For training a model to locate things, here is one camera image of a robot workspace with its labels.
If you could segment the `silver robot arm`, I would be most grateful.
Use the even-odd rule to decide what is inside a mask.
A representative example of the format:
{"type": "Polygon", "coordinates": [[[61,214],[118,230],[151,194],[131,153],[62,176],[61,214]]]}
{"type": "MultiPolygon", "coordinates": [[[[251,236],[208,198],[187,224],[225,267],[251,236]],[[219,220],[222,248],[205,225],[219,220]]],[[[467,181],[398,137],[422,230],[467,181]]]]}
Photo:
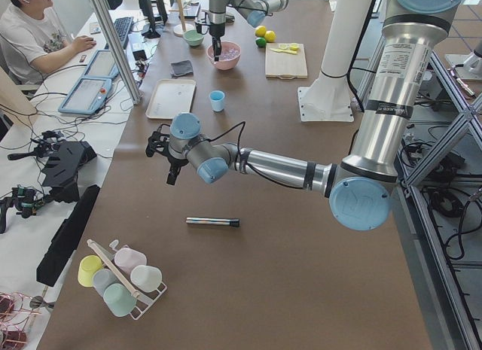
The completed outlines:
{"type": "MultiPolygon", "coordinates": [[[[319,77],[300,89],[303,121],[348,121],[345,82],[375,0],[338,0],[319,77]]],[[[314,190],[329,200],[333,216],[353,230],[372,230],[388,218],[389,197],[398,178],[395,156],[413,113],[423,75],[436,44],[449,34],[464,0],[387,0],[384,47],[358,134],[340,164],[318,163],[219,144],[201,132],[192,113],[177,114],[169,132],[156,130],[146,154],[168,159],[167,181],[192,165],[211,184],[229,170],[256,174],[295,190],[314,190]]]]}
{"type": "Polygon", "coordinates": [[[225,34],[227,7],[234,8],[253,27],[259,26],[264,18],[274,12],[286,9],[289,0],[209,0],[209,7],[204,17],[195,19],[198,33],[203,27],[209,28],[212,37],[214,61],[221,55],[221,38],[225,34]]]}

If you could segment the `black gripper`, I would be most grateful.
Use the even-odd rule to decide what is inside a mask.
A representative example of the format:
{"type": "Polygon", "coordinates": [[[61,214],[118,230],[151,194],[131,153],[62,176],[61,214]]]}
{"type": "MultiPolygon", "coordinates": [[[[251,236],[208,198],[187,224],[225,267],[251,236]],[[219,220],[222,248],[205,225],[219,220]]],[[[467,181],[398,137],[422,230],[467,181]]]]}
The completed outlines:
{"type": "Polygon", "coordinates": [[[225,34],[226,12],[206,11],[203,17],[196,18],[194,22],[198,33],[203,32],[204,26],[209,28],[209,34],[212,36],[213,59],[218,62],[221,55],[221,37],[225,34]]]}
{"type": "Polygon", "coordinates": [[[151,136],[148,138],[145,153],[147,157],[153,157],[154,154],[160,154],[168,159],[170,168],[166,183],[169,185],[175,185],[182,167],[188,164],[188,160],[185,157],[178,158],[172,155],[169,146],[170,136],[167,133],[162,133],[162,128],[164,126],[170,127],[169,124],[161,124],[152,132],[151,136]]]}

